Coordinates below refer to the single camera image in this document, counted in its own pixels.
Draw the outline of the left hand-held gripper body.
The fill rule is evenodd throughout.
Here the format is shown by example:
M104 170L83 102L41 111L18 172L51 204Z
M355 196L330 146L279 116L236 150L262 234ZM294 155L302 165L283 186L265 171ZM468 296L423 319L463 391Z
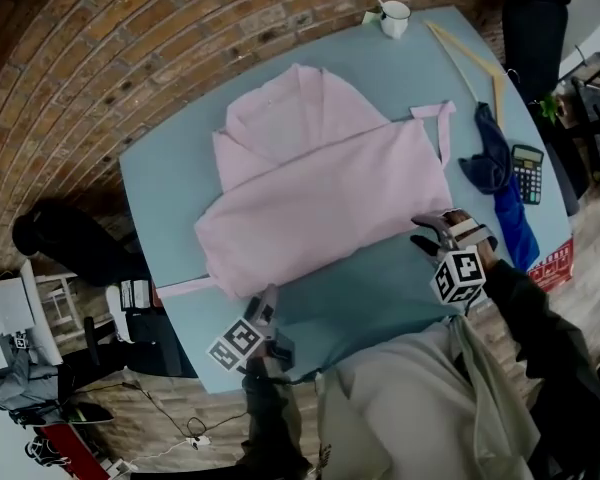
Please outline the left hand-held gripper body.
M262 318L235 320L215 338L207 355L224 371L233 372L243 367L261 345L282 363L284 371L294 366L294 345L279 332L274 320Z

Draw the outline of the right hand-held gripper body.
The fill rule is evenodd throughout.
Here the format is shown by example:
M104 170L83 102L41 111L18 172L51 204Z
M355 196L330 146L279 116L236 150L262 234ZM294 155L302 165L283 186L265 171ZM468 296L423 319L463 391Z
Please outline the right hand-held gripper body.
M498 241L488 226L475 220L441 228L438 240L431 288L442 304L468 303L479 296L486 282L477 246L488 241L495 249Z

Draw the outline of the pink robe garment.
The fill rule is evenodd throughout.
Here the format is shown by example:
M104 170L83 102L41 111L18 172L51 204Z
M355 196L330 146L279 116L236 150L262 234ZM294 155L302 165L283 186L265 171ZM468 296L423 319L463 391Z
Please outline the pink robe garment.
M228 106L213 146L221 196L197 220L204 277L234 298L294 281L451 206L452 102L384 117L324 70L293 65Z

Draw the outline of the person's left forearm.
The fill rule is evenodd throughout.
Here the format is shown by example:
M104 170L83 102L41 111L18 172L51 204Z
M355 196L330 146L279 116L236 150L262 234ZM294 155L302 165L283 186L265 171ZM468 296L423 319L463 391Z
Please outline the person's left forearm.
M300 447L301 416L289 382L260 360L243 379L249 433L236 463L245 480L305 480L311 468Z

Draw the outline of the person's right forearm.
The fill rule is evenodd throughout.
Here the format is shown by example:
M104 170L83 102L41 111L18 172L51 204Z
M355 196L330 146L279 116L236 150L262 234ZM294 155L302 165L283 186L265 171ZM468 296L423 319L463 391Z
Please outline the person's right forearm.
M554 313L547 294L487 240L477 250L484 290L520 347L526 376L542 381L530 410L540 432L528 461L533 476L600 480L600 382L581 330Z

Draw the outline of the dark navy cloth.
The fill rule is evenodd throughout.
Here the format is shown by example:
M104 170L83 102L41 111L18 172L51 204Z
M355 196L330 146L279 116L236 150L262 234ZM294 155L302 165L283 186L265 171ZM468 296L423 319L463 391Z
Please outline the dark navy cloth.
M512 175L511 154L487 103L478 103L474 121L483 150L470 158L460 158L458 163L466 178L479 192L493 195L509 185Z

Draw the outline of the red box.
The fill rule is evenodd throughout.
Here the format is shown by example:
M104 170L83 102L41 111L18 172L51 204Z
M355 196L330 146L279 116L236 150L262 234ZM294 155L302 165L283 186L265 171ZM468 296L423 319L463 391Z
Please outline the red box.
M574 268L574 240L570 238L560 248L539 262L528 274L545 292L572 279Z

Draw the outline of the black calculator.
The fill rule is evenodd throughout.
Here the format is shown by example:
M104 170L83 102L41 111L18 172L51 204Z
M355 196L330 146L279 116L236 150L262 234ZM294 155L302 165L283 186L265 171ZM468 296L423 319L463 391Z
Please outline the black calculator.
M512 147L511 157L513 173L517 179L523 203L539 205L544 153L528 145L516 144Z

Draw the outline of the white and black boxes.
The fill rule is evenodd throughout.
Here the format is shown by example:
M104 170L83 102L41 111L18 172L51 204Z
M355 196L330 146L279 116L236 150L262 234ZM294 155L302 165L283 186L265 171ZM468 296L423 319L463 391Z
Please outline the white and black boxes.
M113 317L118 338L132 343L127 315L151 307L151 284L147 280L127 280L110 285L105 290L109 314Z

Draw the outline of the person's beige smock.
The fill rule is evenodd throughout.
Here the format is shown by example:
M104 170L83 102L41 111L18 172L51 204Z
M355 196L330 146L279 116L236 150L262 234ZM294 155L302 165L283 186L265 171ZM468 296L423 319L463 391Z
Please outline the person's beige smock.
M316 387L319 480L536 480L539 430L463 316L356 352Z

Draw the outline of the green plant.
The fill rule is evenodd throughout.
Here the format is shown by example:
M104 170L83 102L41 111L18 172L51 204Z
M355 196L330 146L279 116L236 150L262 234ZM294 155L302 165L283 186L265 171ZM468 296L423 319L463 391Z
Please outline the green plant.
M560 114L560 104L556 97L547 94L540 102L541 115L548 119L552 125L556 123Z

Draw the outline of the wooden clothes hanger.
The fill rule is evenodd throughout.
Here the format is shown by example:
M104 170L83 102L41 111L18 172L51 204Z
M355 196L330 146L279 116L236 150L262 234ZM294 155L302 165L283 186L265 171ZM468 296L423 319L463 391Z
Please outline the wooden clothes hanger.
M426 20L426 27L434 35L440 46L446 52L448 58L454 65L465 86L469 90L471 96L476 103L480 102L474 87L469 80L469 77L464 72L459 61L454 56L453 51L457 50L463 54L467 59L473 62L483 72L485 72L491 80L491 87L493 93L493 100L495 105L495 118L501 131L505 131L505 85L508 80L508 76L501 67L497 67L492 63L487 62L482 57L475 54L468 47L466 47L461 41L459 41L454 35L440 27L439 25Z

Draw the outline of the red case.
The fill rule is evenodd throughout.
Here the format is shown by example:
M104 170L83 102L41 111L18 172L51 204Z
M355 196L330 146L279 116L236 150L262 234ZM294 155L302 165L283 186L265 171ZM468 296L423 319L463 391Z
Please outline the red case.
M36 427L35 433L25 445L25 453L39 465L59 466L71 480L110 480L110 475L71 425Z

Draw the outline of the black office chair with boxes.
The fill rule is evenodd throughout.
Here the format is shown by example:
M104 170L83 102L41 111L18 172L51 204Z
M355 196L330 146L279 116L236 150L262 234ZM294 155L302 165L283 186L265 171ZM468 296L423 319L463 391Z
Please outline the black office chair with boxes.
M94 287L127 280L151 284L151 307L127 315L132 343L124 344L127 367L137 373L193 378L187 358L165 309L159 305L142 253L132 252L83 211L56 200L37 202L12 228L16 249L25 256L40 253Z

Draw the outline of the white shelf unit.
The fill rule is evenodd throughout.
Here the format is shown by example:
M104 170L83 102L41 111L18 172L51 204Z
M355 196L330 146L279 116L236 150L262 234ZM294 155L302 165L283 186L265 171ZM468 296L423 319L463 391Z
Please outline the white shelf unit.
M25 261L14 278L0 280L0 369L12 361L12 340L25 343L36 362L62 362L62 338L54 332L68 324L82 331L69 285L75 278L72 272L36 275Z

